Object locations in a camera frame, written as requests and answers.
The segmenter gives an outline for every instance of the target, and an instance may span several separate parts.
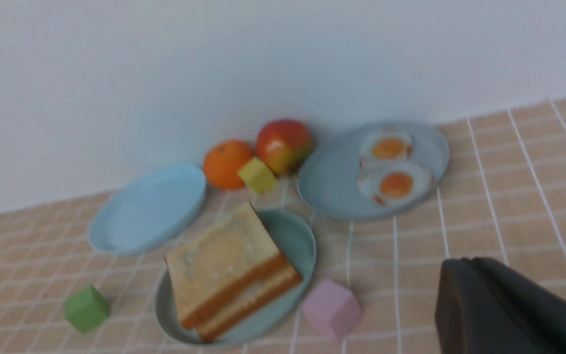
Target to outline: cube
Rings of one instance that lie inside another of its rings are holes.
[[[109,314],[108,300],[93,285],[65,301],[65,318],[82,334],[101,325]]]
[[[310,293],[302,310],[317,331],[337,341],[353,331],[362,318],[353,293],[331,280],[324,280]]]
[[[247,162],[237,174],[257,194],[267,193],[278,183],[274,173],[256,157]]]

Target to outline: light blue plate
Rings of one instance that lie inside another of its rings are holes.
[[[166,272],[159,283],[155,311],[159,325],[168,336],[190,347],[222,348],[238,345],[270,331],[301,299],[316,266],[316,240],[301,217],[284,210],[258,210],[259,218],[274,243],[303,277],[303,283],[255,312],[213,343],[202,343],[198,333],[187,331],[176,318],[173,290]]]
[[[426,197],[421,195],[409,204],[390,208],[378,206],[359,191],[355,177],[360,171],[360,147],[368,134],[380,127],[407,132],[414,148],[409,161],[430,170],[436,185],[440,182],[449,165],[449,146],[445,137],[438,130],[418,123],[387,121],[357,128],[320,146],[298,174],[298,192],[305,203],[324,216],[353,220],[393,215]]]
[[[205,195],[200,168],[181,165],[156,172],[130,184],[100,209],[88,230],[88,243],[111,255],[151,251],[191,224]]]

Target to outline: bread slice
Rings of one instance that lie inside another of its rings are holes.
[[[233,302],[222,308],[210,320],[197,325],[198,336],[204,343],[211,343],[215,338],[237,325],[261,307],[274,301],[290,289],[303,282],[299,273],[287,264],[274,275],[257,282],[237,296]]]
[[[180,324],[191,329],[287,265],[249,203],[166,255]]]

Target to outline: fried egg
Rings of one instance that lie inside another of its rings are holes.
[[[372,132],[360,147],[360,167],[377,163],[406,160],[412,154],[412,138],[395,128],[382,128]]]
[[[394,161],[363,169],[357,175],[361,193],[380,206],[400,207],[422,197],[435,180],[431,172],[411,161]]]

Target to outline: apple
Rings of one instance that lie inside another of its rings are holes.
[[[303,123],[283,118],[267,123],[256,136],[257,156],[277,175],[296,172],[314,149]]]

